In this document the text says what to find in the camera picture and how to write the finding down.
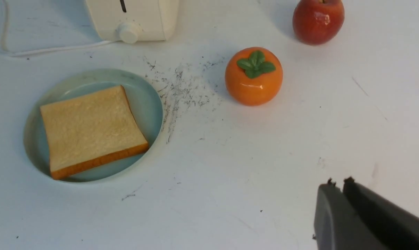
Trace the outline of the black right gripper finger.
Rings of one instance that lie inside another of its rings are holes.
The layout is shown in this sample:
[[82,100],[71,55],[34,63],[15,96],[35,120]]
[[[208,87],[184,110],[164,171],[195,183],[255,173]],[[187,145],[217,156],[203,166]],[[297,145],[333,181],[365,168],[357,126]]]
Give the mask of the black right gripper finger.
[[419,217],[352,177],[344,179],[343,194],[362,222],[389,250],[419,250]]
[[387,250],[368,229],[336,182],[317,190],[313,239],[319,250]]

